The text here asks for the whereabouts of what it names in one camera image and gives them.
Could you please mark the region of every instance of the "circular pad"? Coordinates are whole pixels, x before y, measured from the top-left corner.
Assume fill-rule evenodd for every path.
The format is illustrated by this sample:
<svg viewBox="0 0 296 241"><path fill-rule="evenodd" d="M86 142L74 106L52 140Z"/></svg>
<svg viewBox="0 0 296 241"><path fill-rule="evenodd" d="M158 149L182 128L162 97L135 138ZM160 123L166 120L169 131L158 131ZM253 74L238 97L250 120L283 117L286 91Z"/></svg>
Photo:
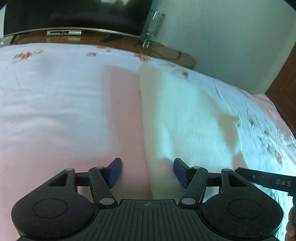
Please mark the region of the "circular pad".
<svg viewBox="0 0 296 241"><path fill-rule="evenodd" d="M41 200L33 206L33 212L41 218L56 218L67 211L68 205L55 198Z"/></svg>
<svg viewBox="0 0 296 241"><path fill-rule="evenodd" d="M239 199L228 204L228 211L237 218L252 219L260 216L262 207L252 200Z"/></svg>
<svg viewBox="0 0 296 241"><path fill-rule="evenodd" d="M64 187L36 189L20 199L11 212L19 234L35 240L73 235L83 229L92 216L91 202Z"/></svg>
<svg viewBox="0 0 296 241"><path fill-rule="evenodd" d="M283 211L265 193L219 193L202 207L205 222L221 236L230 239L263 240L276 234Z"/></svg>

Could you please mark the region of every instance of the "tv stand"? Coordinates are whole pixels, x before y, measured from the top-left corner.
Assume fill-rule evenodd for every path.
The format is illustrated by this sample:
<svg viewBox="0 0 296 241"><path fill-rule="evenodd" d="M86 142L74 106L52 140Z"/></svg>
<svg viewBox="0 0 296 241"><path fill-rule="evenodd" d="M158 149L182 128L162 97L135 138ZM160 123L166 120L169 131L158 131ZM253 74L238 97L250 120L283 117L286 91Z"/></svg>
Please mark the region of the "tv stand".
<svg viewBox="0 0 296 241"><path fill-rule="evenodd" d="M109 37L105 38L105 39L101 39L100 43L108 43L110 41L113 40L117 40L117 39L121 39L123 36L120 34L110 34Z"/></svg>
<svg viewBox="0 0 296 241"><path fill-rule="evenodd" d="M13 36L8 36L1 39L4 43L0 45L0 48L5 45L9 45ZM100 42L100 40L105 40L106 37L112 37L112 39L108 40L109 42ZM66 43L66 44L86 44L86 45L94 45L100 48L106 48L106 51L110 49L122 49L126 51L130 51L137 54L143 54L154 58L160 58L171 63L181 65L183 67L193 69L197 62L196 60L186 53L181 53L178 50L174 50L168 47L165 47L158 43L150 44L148 48L142 49L142 42L137 37L120 35L120 39L118 41L111 41L114 36L102 34L100 32L95 31L84 31L82 35L78 36L68 36L68 35L53 35L47 36L46 30L40 31L32 31L23 35L18 35L11 44L27 44L27 43Z"/></svg>

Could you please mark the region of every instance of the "tv screen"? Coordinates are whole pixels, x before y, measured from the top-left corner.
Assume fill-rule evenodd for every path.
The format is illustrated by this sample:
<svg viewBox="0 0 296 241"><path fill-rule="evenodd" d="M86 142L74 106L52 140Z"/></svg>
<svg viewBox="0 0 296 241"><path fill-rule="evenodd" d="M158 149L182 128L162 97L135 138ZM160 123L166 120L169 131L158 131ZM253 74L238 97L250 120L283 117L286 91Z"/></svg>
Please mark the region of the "tv screen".
<svg viewBox="0 0 296 241"><path fill-rule="evenodd" d="M39 28L95 28L140 36L152 0L11 0L4 35Z"/></svg>

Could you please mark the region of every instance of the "finger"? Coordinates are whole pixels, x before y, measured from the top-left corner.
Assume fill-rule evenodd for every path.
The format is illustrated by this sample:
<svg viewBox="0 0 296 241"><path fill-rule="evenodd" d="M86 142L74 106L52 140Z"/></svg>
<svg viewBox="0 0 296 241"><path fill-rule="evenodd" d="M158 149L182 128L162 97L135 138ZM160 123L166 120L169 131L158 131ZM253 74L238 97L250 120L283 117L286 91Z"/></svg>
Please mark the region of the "finger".
<svg viewBox="0 0 296 241"><path fill-rule="evenodd" d="M293 220L293 219L294 219L294 208L291 208L289 212L289 220Z"/></svg>
<svg viewBox="0 0 296 241"><path fill-rule="evenodd" d="M295 225L292 220L290 220L286 226L287 233L290 237L295 236Z"/></svg>
<svg viewBox="0 0 296 241"><path fill-rule="evenodd" d="M286 233L285 241L296 241L296 238L295 238L295 237L290 237L290 236L288 235L288 233Z"/></svg>

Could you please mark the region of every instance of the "wooden cabinet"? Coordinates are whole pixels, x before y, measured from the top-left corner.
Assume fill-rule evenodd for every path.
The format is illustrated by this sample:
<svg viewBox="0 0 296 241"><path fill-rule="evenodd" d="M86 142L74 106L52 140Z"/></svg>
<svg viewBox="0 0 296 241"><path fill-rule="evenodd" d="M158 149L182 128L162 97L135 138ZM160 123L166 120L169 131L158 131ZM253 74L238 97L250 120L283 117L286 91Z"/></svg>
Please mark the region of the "wooden cabinet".
<svg viewBox="0 0 296 241"><path fill-rule="evenodd" d="M266 95L296 136L296 44Z"/></svg>

